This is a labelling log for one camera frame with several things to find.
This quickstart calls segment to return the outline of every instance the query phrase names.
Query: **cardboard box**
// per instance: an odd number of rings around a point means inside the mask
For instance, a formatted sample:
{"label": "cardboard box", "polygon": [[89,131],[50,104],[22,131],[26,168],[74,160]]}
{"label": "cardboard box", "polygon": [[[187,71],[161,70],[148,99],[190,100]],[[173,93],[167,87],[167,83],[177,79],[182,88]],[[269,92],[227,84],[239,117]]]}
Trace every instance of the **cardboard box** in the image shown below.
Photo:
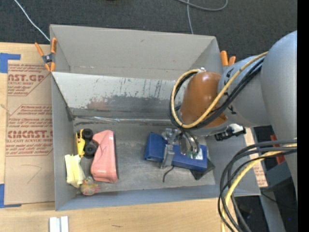
{"label": "cardboard box", "polygon": [[[58,25],[51,25],[50,35],[58,40],[52,73],[56,210],[218,197],[221,173],[246,146],[244,137],[207,138],[215,169],[198,181],[175,168],[163,183],[166,170],[143,159],[149,133],[172,127],[168,108],[175,81],[192,68],[222,73],[215,37]],[[101,193],[93,196],[66,183],[64,156],[76,154],[74,136],[82,128],[112,130],[116,137],[119,181],[100,183]],[[82,167],[88,175],[87,163]],[[253,171],[236,194],[259,194]]]}

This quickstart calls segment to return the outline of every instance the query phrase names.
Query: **orange clamp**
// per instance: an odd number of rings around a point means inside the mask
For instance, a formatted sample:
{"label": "orange clamp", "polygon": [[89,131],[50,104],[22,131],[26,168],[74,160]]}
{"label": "orange clamp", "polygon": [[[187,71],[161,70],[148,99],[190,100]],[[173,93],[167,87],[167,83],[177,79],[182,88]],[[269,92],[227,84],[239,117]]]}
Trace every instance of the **orange clamp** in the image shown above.
{"label": "orange clamp", "polygon": [[55,54],[57,51],[57,39],[53,38],[52,43],[51,43],[51,53],[49,55],[44,55],[41,47],[39,46],[38,43],[34,43],[34,45],[37,47],[37,50],[40,54],[40,56],[43,58],[45,62],[45,67],[49,72],[53,72],[56,69],[56,64],[55,64]]}

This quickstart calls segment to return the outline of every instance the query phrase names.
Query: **pink sponge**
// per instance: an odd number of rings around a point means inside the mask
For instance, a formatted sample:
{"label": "pink sponge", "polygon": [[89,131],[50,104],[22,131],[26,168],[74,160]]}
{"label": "pink sponge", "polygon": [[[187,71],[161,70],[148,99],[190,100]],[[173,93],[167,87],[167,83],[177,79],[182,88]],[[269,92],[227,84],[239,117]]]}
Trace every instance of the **pink sponge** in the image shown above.
{"label": "pink sponge", "polygon": [[114,133],[111,130],[105,130],[94,134],[92,140],[98,143],[98,149],[91,165],[93,179],[110,183],[117,182]]}

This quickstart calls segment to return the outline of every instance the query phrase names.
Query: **small figurine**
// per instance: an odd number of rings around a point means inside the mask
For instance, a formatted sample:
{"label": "small figurine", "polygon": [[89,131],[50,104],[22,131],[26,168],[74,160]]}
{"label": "small figurine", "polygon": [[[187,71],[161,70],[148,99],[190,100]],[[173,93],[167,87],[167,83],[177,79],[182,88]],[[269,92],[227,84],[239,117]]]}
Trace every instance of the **small figurine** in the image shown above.
{"label": "small figurine", "polygon": [[98,186],[98,184],[94,183],[94,180],[92,177],[87,177],[83,183],[81,184],[81,193],[83,195],[93,195],[97,192],[99,192],[101,188]]}

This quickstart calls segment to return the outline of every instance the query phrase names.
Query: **black cord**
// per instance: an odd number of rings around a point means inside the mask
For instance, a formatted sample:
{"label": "black cord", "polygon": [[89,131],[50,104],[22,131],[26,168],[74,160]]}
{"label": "black cord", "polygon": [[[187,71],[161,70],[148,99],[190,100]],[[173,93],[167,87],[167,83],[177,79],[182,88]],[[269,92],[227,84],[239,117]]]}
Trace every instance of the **black cord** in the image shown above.
{"label": "black cord", "polygon": [[286,208],[286,209],[289,209],[289,210],[291,210],[291,211],[298,212],[297,209],[295,209],[295,208],[293,208],[293,207],[289,207],[289,206],[287,206],[287,205],[285,205],[285,204],[282,204],[282,203],[280,203],[280,202],[278,202],[278,201],[272,199],[272,198],[269,197],[268,195],[264,194],[263,191],[261,191],[261,194],[262,194],[264,197],[266,197],[267,199],[269,199],[269,200],[271,200],[271,201],[277,203],[279,206],[282,206],[282,207],[284,207],[284,208]]}
{"label": "black cord", "polygon": [[222,215],[222,212],[221,212],[221,208],[220,208],[220,201],[222,202],[222,205],[223,205],[223,209],[225,211],[225,213],[227,214],[228,218],[230,219],[231,223],[235,226],[235,228],[240,231],[240,227],[239,225],[235,222],[235,220],[233,219],[231,213],[229,212],[228,210],[228,207],[227,207],[227,204],[225,202],[225,198],[223,196],[223,193],[224,193],[224,190],[225,188],[227,188],[229,186],[229,184],[231,183],[232,179],[236,176],[236,174],[245,166],[247,165],[248,163],[254,161],[254,160],[257,160],[257,159],[266,159],[266,158],[269,158],[269,157],[275,157],[275,156],[280,156],[280,155],[288,155],[288,154],[292,154],[296,152],[296,150],[290,150],[290,151],[287,151],[285,153],[278,153],[278,154],[275,154],[275,155],[272,155],[272,156],[264,156],[264,157],[258,157],[258,158],[254,158],[254,159],[251,159],[245,163],[243,163],[242,165],[240,165],[237,170],[231,175],[231,177],[228,179],[227,183],[220,189],[220,195],[219,195],[219,199],[218,199],[218,212],[219,212],[219,215],[222,219],[222,221],[226,224],[226,226],[231,230],[231,231],[234,231],[233,228],[228,224],[227,220],[223,217]]}
{"label": "black cord", "polygon": [[[252,66],[252,68],[244,75],[244,77],[242,78],[242,80],[236,85],[236,87],[233,89],[233,91],[231,92],[231,94],[227,97],[227,99],[223,102],[223,104],[217,108],[213,110],[213,113],[211,113],[208,118],[204,119],[202,122],[198,123],[196,126],[194,126],[193,128],[183,128],[182,125],[179,125],[176,121],[174,116],[172,115],[171,112],[171,102],[169,103],[169,118],[172,122],[172,124],[178,128],[180,128],[181,130],[196,130],[196,129],[200,129],[202,127],[205,127],[206,125],[210,124],[211,122],[213,122],[231,103],[232,101],[236,98],[236,96],[245,88],[245,86],[261,71],[262,68],[262,63],[264,61],[264,58],[261,58],[259,61],[257,61],[255,63],[255,65]],[[196,73],[190,73],[187,76],[183,77],[183,79],[178,83],[178,86],[176,87],[176,92],[174,95],[174,98],[171,96],[170,97],[170,101],[171,99],[175,100],[175,97],[181,87],[181,85],[192,75],[194,75]],[[177,106],[177,108],[175,108],[175,111],[178,111],[180,109],[180,106]]]}
{"label": "black cord", "polygon": [[[221,177],[221,181],[220,181],[220,195],[219,195],[219,200],[218,200],[218,211],[219,211],[219,214],[222,214],[221,213],[221,209],[220,209],[220,200],[222,199],[222,204],[223,204],[223,208],[227,214],[227,216],[229,217],[229,219],[231,220],[231,222],[233,223],[233,225],[238,229],[240,230],[240,227],[238,224],[236,224],[236,222],[234,221],[234,219],[232,218],[230,212],[228,211],[228,207],[225,203],[225,199],[222,198],[222,195],[223,195],[223,191],[226,187],[230,187],[231,185],[231,180],[235,177],[235,175],[241,170],[241,168],[246,165],[247,163],[253,161],[253,160],[256,160],[256,159],[264,159],[264,158],[267,158],[267,157],[274,157],[276,155],[286,155],[286,154],[291,154],[291,153],[294,153],[296,152],[296,149],[297,147],[276,147],[276,148],[260,148],[258,150],[252,150],[250,152],[246,152],[248,151],[249,149],[252,149],[252,148],[255,148],[255,147],[258,147],[258,146],[267,146],[267,145],[274,145],[274,144],[291,144],[291,143],[297,143],[297,140],[277,140],[277,141],[268,141],[268,142],[261,142],[261,143],[257,143],[257,144],[254,144],[254,145],[250,145],[250,146],[247,146],[245,148],[243,148],[242,150],[240,150],[233,158],[232,160],[228,163],[228,165],[226,166],[226,168],[224,169],[223,173],[222,173],[222,177]],[[231,174],[231,169],[232,169],[232,166],[233,164],[240,158],[244,157],[244,156],[247,156],[247,155],[250,155],[250,154],[253,154],[253,153],[256,153],[256,152],[261,152],[261,151],[271,151],[271,150],[274,150],[274,151],[287,151],[286,153],[279,153],[279,154],[276,154],[276,155],[272,155],[272,156],[267,156],[267,157],[261,157],[261,158],[255,158],[255,159],[252,159],[252,160],[249,160],[247,162],[245,162],[244,164],[242,164],[240,167],[237,168],[236,171],[234,171],[233,174]],[[225,179],[225,175],[228,173],[228,181],[227,183],[223,186],[224,184],[224,179]],[[238,214],[237,215],[240,215],[240,217],[242,217],[241,213],[239,212],[239,210],[235,210],[235,212],[237,212]],[[229,229],[231,229],[232,231],[234,231],[230,226],[229,224],[227,223],[227,221],[224,219],[224,217],[221,216],[221,218],[223,219],[224,223],[229,227]],[[244,225],[245,227],[245,230],[246,231],[250,231],[249,227],[246,225],[244,219],[240,219],[241,223]]]}
{"label": "black cord", "polygon": [[[222,177],[221,177],[221,181],[220,181],[220,190],[224,190],[228,185],[230,185],[230,181],[228,181],[228,183],[225,185],[225,187],[223,187],[224,184],[224,178],[226,176],[226,174],[228,173],[228,170],[230,170],[233,166],[233,164],[237,161],[237,159],[241,158],[241,155],[244,154],[246,151],[256,148],[256,147],[264,147],[264,146],[269,146],[269,145],[274,145],[274,144],[290,144],[290,143],[297,143],[297,140],[276,140],[276,141],[267,141],[267,142],[261,142],[261,143],[256,143],[253,145],[249,145],[245,148],[243,148],[242,150],[240,150],[233,158],[232,160],[227,164],[227,166],[225,167],[223,173],[222,173]],[[266,148],[260,148],[258,151],[266,151]]]}
{"label": "black cord", "polygon": [[166,176],[170,171],[172,171],[172,170],[174,169],[174,167],[175,167],[175,166],[172,166],[171,169],[167,170],[167,171],[164,173],[164,175],[163,175],[163,180],[162,180],[163,183],[165,182],[165,176]]}

